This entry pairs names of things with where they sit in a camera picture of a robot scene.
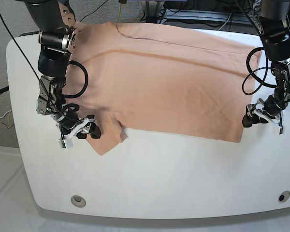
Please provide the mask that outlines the right table grommet hole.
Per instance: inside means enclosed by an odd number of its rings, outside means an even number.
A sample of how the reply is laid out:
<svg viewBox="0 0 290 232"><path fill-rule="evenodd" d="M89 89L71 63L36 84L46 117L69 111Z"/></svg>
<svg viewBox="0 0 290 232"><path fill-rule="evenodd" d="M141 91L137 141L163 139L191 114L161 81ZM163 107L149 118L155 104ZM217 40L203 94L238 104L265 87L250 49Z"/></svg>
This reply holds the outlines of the right table grommet hole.
<svg viewBox="0 0 290 232"><path fill-rule="evenodd" d="M278 201L281 203L284 203L289 199L289 197L290 197L290 191L284 191L279 195Z"/></svg>

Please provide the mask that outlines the aluminium frame rail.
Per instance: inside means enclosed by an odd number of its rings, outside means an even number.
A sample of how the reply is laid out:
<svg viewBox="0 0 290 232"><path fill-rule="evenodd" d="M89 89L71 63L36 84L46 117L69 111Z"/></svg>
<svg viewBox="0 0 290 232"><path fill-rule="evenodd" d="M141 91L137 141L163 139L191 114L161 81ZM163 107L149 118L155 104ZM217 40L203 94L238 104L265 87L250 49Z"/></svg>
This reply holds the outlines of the aluminium frame rail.
<svg viewBox="0 0 290 232"><path fill-rule="evenodd" d="M175 9L167 9L165 16L162 19L162 23L166 20L176 20L176 21L198 21L198 22L222 22L225 23L232 22L238 25L251 25L249 20L242 14L238 13L220 13L212 11L196 11L196 10L180 10L175 11Z"/></svg>

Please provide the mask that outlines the left table grommet hole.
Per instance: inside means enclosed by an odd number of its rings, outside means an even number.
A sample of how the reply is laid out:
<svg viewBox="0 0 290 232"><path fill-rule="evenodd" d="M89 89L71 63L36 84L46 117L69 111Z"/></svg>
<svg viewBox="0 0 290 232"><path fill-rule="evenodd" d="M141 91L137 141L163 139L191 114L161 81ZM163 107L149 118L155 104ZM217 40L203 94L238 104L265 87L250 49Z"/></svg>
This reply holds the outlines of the left table grommet hole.
<svg viewBox="0 0 290 232"><path fill-rule="evenodd" d="M81 197L81 196L78 196L78 195L74 195L71 197L71 203L75 206L75 207L78 207L78 208L83 208L86 206L86 200Z"/></svg>

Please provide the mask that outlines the table grommet hole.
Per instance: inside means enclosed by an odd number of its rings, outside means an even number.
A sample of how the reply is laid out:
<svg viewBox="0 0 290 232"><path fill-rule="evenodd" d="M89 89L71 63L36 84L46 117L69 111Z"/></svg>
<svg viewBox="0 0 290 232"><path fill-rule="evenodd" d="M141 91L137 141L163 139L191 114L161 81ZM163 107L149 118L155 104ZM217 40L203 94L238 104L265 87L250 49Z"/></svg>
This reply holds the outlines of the table grommet hole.
<svg viewBox="0 0 290 232"><path fill-rule="evenodd" d="M278 201L281 203L284 203L289 199L289 197L290 197L290 191L284 191L279 195Z"/></svg>
<svg viewBox="0 0 290 232"><path fill-rule="evenodd" d="M86 206L86 200L81 197L81 196L78 196L78 195L74 195L71 197L71 203L75 206L75 207L78 207L78 208L83 208Z"/></svg>

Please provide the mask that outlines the peach orange T-shirt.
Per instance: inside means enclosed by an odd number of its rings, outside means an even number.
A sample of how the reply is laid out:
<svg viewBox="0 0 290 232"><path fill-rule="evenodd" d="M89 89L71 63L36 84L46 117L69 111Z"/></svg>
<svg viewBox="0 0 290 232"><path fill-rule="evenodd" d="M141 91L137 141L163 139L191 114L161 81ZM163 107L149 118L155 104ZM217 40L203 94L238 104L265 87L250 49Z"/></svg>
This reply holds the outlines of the peach orange T-shirt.
<svg viewBox="0 0 290 232"><path fill-rule="evenodd" d="M247 77L252 46L169 25L111 22L79 30L72 59L88 72L73 103L94 115L100 155L126 139L125 128L238 143L254 80Z"/></svg>

